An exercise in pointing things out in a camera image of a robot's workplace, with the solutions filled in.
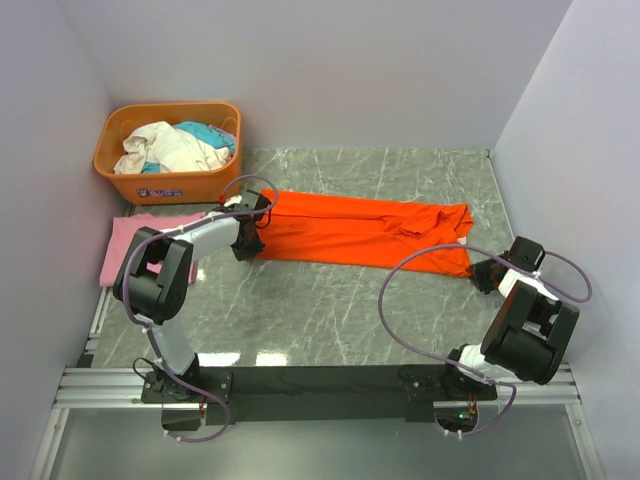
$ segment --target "wall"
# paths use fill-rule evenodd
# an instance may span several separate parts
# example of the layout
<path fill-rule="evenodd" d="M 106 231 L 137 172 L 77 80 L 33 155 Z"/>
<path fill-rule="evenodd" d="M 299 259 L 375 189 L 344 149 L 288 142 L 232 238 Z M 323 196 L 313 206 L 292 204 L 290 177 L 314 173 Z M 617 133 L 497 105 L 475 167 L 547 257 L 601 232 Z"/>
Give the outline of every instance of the wall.
<path fill-rule="evenodd" d="M 595 283 L 569 360 L 611 479 L 640 469 L 639 23 L 634 0 L 575 0 L 495 151 L 516 233 L 569 254 Z"/>
<path fill-rule="evenodd" d="M 86 342 L 122 205 L 91 166 L 111 100 L 53 2 L 0 3 L 0 62 L 0 465 L 13 480 Z"/>
<path fill-rule="evenodd" d="M 570 0 L 58 0 L 114 101 L 228 99 L 255 146 L 493 147 Z"/>

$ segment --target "pink cloth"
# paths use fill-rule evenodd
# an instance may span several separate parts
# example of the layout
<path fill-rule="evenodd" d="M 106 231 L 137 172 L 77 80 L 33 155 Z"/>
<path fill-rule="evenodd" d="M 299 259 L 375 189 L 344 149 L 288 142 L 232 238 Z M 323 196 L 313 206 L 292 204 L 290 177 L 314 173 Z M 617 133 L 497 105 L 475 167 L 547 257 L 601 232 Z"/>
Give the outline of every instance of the pink cloth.
<path fill-rule="evenodd" d="M 100 286 L 113 287 L 122 262 L 124 262 L 127 255 L 129 245 L 131 245 L 131 240 L 133 240 L 133 235 L 139 228 L 151 227 L 156 230 L 174 228 L 199 220 L 204 215 L 204 212 L 200 212 L 185 217 L 154 217 L 148 213 L 141 213 L 131 217 L 114 218 L 107 255 L 102 265 L 102 273 L 100 273 Z M 149 270 L 159 272 L 160 265 L 149 265 Z M 194 263 L 191 265 L 191 272 L 189 272 L 189 283 L 193 283 L 195 279 L 196 264 Z"/>

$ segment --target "blue logo on basket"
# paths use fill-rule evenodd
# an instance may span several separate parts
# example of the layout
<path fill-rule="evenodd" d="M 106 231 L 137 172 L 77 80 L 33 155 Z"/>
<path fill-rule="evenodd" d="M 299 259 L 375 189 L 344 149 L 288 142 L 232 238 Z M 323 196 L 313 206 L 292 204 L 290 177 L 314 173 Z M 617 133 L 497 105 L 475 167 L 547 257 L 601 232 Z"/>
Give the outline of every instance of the blue logo on basket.
<path fill-rule="evenodd" d="M 182 190 L 149 190 L 148 188 L 139 188 L 138 195 L 141 197 L 181 197 Z"/>

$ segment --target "red-orange garment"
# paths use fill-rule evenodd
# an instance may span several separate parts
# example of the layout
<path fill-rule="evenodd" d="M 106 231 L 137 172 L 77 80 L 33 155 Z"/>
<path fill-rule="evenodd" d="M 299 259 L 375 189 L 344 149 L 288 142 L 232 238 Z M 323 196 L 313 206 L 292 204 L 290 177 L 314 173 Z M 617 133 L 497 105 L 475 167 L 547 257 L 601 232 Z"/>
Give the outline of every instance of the red-orange garment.
<path fill-rule="evenodd" d="M 272 190 L 263 194 L 273 200 Z M 469 207 L 280 191 L 259 258 L 392 268 L 416 251 L 457 243 L 473 225 Z M 468 276 L 466 250 L 418 257 L 405 270 Z"/>

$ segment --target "purple cable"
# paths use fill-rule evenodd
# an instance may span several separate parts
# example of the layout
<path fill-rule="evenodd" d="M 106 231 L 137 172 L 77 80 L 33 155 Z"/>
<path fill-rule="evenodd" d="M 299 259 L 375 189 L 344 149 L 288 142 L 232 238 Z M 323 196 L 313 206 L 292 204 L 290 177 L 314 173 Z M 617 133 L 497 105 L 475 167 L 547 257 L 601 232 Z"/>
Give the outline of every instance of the purple cable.
<path fill-rule="evenodd" d="M 536 276 L 534 274 L 530 273 L 530 272 L 527 272 L 525 270 L 522 270 L 522 269 L 516 267 L 515 265 L 513 265 L 511 262 L 505 260 L 504 258 L 501 258 L 498 255 L 495 255 L 495 254 L 493 254 L 493 253 L 491 253 L 491 252 L 489 252 L 487 250 L 484 250 L 482 248 L 474 247 L 472 245 L 462 245 L 462 244 L 459 244 L 459 243 L 447 243 L 447 244 L 443 244 L 443 245 L 436 245 L 436 246 L 433 246 L 433 247 L 425 248 L 425 249 L 417 251 L 416 253 L 414 253 L 412 255 L 409 255 L 407 258 L 402 260 L 398 265 L 393 267 L 393 269 L 391 269 L 391 271 L 387 274 L 386 278 L 384 279 L 384 282 L 382 282 L 382 287 L 380 287 L 380 293 L 378 294 L 378 315 L 380 316 L 380 322 L 382 323 L 382 326 L 387 331 L 387 333 L 391 336 L 391 338 L 393 338 L 396 342 L 398 342 L 404 348 L 406 348 L 407 350 L 409 350 L 409 351 L 411 351 L 413 353 L 417 353 L 418 355 L 422 355 L 424 357 L 430 358 L 432 360 L 436 360 L 438 362 L 446 363 L 448 365 L 451 365 L 453 367 L 459 368 L 461 370 L 466 370 L 467 372 L 469 372 L 469 373 L 477 376 L 478 378 L 480 378 L 482 382 L 484 382 L 484 383 L 486 383 L 488 385 L 499 385 L 499 386 L 511 388 L 511 396 L 509 397 L 509 401 L 505 405 L 504 409 L 502 409 L 502 411 L 500 411 L 488 423 L 482 425 L 480 428 L 472 430 L 470 432 L 461 433 L 461 436 L 466 437 L 466 436 L 475 435 L 477 433 L 480 433 L 480 432 L 483 432 L 483 431 L 487 430 L 488 428 L 490 428 L 493 425 L 495 425 L 496 423 L 498 423 L 507 414 L 507 412 L 511 409 L 511 407 L 513 406 L 513 402 L 516 399 L 517 388 L 516 388 L 515 384 L 513 384 L 511 382 L 500 382 L 500 381 L 493 380 L 491 378 L 488 378 L 485 374 L 483 374 L 479 370 L 476 370 L 475 368 L 469 367 L 468 365 L 464 365 L 464 364 L 462 364 L 460 362 L 456 362 L 455 360 L 451 360 L 449 358 L 442 357 L 442 356 L 437 355 L 435 353 L 427 352 L 426 350 L 422 350 L 422 349 L 420 349 L 418 347 L 414 347 L 409 342 L 403 340 L 400 336 L 398 336 L 398 334 L 396 332 L 393 331 L 393 329 L 391 328 L 391 326 L 387 322 L 387 319 L 384 316 L 384 309 L 382 307 L 382 300 L 384 299 L 384 293 L 387 290 L 387 287 L 389 286 L 389 283 L 391 282 L 391 279 L 393 278 L 393 276 L 396 273 L 398 273 L 398 271 L 404 265 L 406 265 L 411 260 L 413 260 L 414 258 L 419 257 L 421 255 L 425 255 L 427 253 L 435 252 L 437 250 L 445 250 L 445 249 L 452 249 L 452 248 L 464 248 L 465 250 L 471 250 L 473 252 L 477 252 L 477 253 L 480 253 L 482 255 L 485 255 L 485 256 L 495 260 L 496 262 L 500 263 L 501 265 L 504 265 L 507 268 L 510 268 L 512 270 L 515 270 L 518 273 L 526 275 L 527 277 L 536 278 Z M 565 296 L 565 297 L 569 298 L 570 300 L 572 300 L 574 302 L 577 302 L 577 303 L 584 303 L 584 302 L 589 301 L 591 299 L 591 296 L 592 296 L 592 288 L 591 288 L 591 282 L 589 281 L 589 278 L 587 277 L 587 274 L 584 272 L 584 270 L 582 270 L 578 265 L 576 265 L 574 262 L 572 262 L 568 258 L 563 257 L 562 255 L 559 255 L 557 253 L 552 253 L 552 252 L 547 252 L 547 254 L 552 256 L 552 257 L 556 257 L 556 258 L 559 258 L 560 260 L 563 260 L 564 262 L 568 263 L 569 265 L 571 265 L 573 268 L 575 268 L 578 271 L 578 273 L 582 276 L 582 278 L 584 279 L 584 281 L 585 281 L 585 283 L 587 285 L 587 296 L 584 299 L 576 298 L 576 297 L 574 297 L 572 295 L 567 294 L 566 292 L 564 292 L 560 288 L 556 287 L 555 285 L 553 285 L 553 284 L 551 284 L 549 282 L 545 282 L 544 280 L 540 279 L 540 281 L 545 285 L 545 287 L 547 287 L 548 289 L 551 289 L 551 290 L 555 290 L 556 292 L 560 293 L 561 295 L 563 295 L 563 296 Z M 449 432 L 449 435 L 455 436 L 456 433 Z"/>
<path fill-rule="evenodd" d="M 136 258 L 138 258 L 140 256 L 140 254 L 144 251 L 144 249 L 149 246 L 150 244 L 152 244 L 153 242 L 156 242 L 158 240 L 167 238 L 167 237 L 172 237 L 174 235 L 178 235 L 184 232 L 189 232 L 191 230 L 194 230 L 195 228 L 201 227 L 206 225 L 207 223 L 210 222 L 215 222 L 217 220 L 221 220 L 223 218 L 229 218 L 229 217 L 243 217 L 243 216 L 247 216 L 247 215 L 259 215 L 261 213 L 266 213 L 269 210 L 271 210 L 273 207 L 275 207 L 276 203 L 278 203 L 278 200 L 280 198 L 280 193 L 278 192 L 277 187 L 270 181 L 267 180 L 264 177 L 261 177 L 259 175 L 242 175 L 238 178 L 236 178 L 235 180 L 233 180 L 231 183 L 229 183 L 223 190 L 222 194 L 223 196 L 226 195 L 227 191 L 229 190 L 229 188 L 231 188 L 233 185 L 235 185 L 237 182 L 241 181 L 241 180 L 246 180 L 249 178 L 257 178 L 259 180 L 262 180 L 263 182 L 267 183 L 274 192 L 274 198 L 273 198 L 273 202 L 265 207 L 265 208 L 261 208 L 258 210 L 250 210 L 250 211 L 243 211 L 243 212 L 226 212 L 226 213 L 222 213 L 220 215 L 216 215 L 215 217 L 205 217 L 203 219 L 200 220 L 196 220 L 195 222 L 191 222 L 187 225 L 184 225 L 182 228 L 176 228 L 173 230 L 170 230 L 168 232 L 161 232 L 157 235 L 154 235 L 150 238 L 147 238 L 146 240 L 144 240 L 140 245 L 138 245 L 133 252 L 131 253 L 131 256 L 129 257 L 129 260 L 127 261 L 127 264 L 125 266 L 125 270 L 124 270 L 124 278 L 122 281 L 122 304 L 124 305 L 124 310 L 127 314 L 127 317 L 129 318 L 129 320 L 131 320 L 134 324 L 142 327 L 145 331 L 145 333 L 147 334 L 147 338 L 149 339 L 149 343 L 151 344 L 151 349 L 153 350 L 153 353 L 156 355 L 157 358 L 162 358 L 162 352 L 160 351 L 160 347 L 158 346 L 158 342 L 156 341 L 155 337 L 153 336 L 153 332 L 152 330 L 149 328 L 149 325 L 147 325 L 145 322 L 139 321 L 136 319 L 135 314 L 133 313 L 133 309 L 131 308 L 131 300 L 129 298 L 129 276 L 131 275 L 131 268 L 133 266 L 133 262 Z M 201 437 L 201 438 L 189 438 L 189 437 L 181 437 L 179 435 L 177 435 L 176 433 L 173 432 L 169 432 L 168 435 L 179 440 L 182 442 L 186 442 L 186 443 L 202 443 L 202 442 L 207 442 L 209 440 L 213 440 L 214 438 L 218 438 L 220 435 L 222 435 L 225 430 L 227 430 L 227 428 L 229 428 L 229 425 L 231 424 L 231 409 L 229 408 L 229 406 L 224 403 L 224 401 L 218 397 L 217 395 L 214 395 L 211 392 L 207 392 L 206 390 L 203 390 L 201 388 L 196 387 L 195 385 L 191 385 L 187 382 L 185 382 L 184 380 L 182 380 L 181 378 L 178 377 L 178 375 L 176 375 L 171 368 L 169 367 L 169 365 L 167 365 L 167 363 L 164 361 L 164 359 L 162 359 L 161 361 L 161 366 L 162 369 L 166 372 L 166 374 L 169 376 L 169 378 L 171 378 L 171 380 L 173 380 L 175 383 L 177 383 L 178 385 L 186 388 L 187 390 L 190 390 L 194 393 L 197 393 L 199 395 L 202 395 L 203 397 L 208 398 L 209 400 L 211 400 L 214 403 L 217 403 L 218 405 L 220 405 L 224 412 L 225 412 L 225 423 L 224 425 L 215 433 L 212 433 L 211 435 L 208 435 L 206 437 Z"/>

